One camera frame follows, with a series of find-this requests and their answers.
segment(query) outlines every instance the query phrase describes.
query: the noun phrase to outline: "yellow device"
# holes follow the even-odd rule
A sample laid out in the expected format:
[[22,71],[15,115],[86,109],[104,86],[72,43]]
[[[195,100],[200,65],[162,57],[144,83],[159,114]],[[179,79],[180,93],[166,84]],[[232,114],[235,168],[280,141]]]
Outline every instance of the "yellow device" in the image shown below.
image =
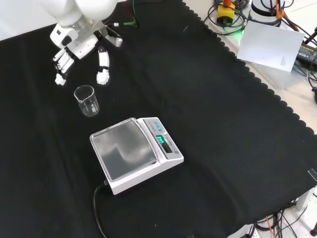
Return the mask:
[[[229,7],[231,8],[235,8],[235,5],[233,3],[231,3],[229,5]],[[228,24],[228,23],[232,23],[233,22],[233,18],[234,18],[234,10],[228,8],[228,7],[224,7],[219,5],[218,6],[218,16],[217,16],[217,23],[219,24]]]

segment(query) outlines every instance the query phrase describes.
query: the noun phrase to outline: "scale display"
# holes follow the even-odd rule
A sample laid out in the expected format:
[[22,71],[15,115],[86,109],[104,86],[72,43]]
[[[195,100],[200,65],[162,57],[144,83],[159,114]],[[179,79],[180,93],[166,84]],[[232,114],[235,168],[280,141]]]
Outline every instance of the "scale display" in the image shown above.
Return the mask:
[[163,147],[163,149],[165,150],[166,153],[172,153],[172,150],[170,149],[170,147],[168,146],[167,142],[165,141],[164,137],[162,135],[157,135],[157,140],[158,142],[161,144],[161,146]]

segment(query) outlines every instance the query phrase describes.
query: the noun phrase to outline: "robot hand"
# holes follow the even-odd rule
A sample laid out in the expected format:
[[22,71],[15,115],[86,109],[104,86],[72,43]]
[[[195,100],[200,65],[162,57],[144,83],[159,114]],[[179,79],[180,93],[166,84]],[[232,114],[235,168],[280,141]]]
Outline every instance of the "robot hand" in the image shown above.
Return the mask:
[[[57,75],[55,82],[64,85],[74,57],[79,60],[91,52],[98,42],[94,35],[99,31],[103,37],[116,47],[122,39],[108,35],[102,20],[110,17],[118,0],[39,0],[58,24],[51,33],[53,43],[61,50],[53,58]],[[97,83],[105,85],[109,80],[109,56],[104,48],[99,49],[101,72],[97,74]]]

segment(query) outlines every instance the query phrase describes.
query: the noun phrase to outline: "digital scale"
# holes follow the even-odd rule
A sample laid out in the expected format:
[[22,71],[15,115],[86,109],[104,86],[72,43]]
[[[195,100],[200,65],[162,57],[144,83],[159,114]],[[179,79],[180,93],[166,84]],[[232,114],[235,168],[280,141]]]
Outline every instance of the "digital scale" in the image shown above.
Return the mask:
[[184,161],[158,118],[130,118],[90,141],[114,195]]

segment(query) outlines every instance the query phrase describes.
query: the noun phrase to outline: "black cloth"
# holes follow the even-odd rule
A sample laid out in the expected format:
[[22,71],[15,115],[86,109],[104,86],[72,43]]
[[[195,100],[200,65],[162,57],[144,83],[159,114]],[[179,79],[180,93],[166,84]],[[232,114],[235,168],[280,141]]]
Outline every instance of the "black cloth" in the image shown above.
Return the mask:
[[[1,42],[1,237],[101,237],[92,195],[105,176],[89,136],[130,117],[159,117],[185,162],[116,196],[104,188],[109,238],[225,238],[315,185],[313,131],[182,1],[138,4],[136,14],[139,29],[118,29],[120,49],[102,42],[106,87],[96,52],[55,85],[53,27]],[[73,98],[83,84],[96,91],[93,118]]]

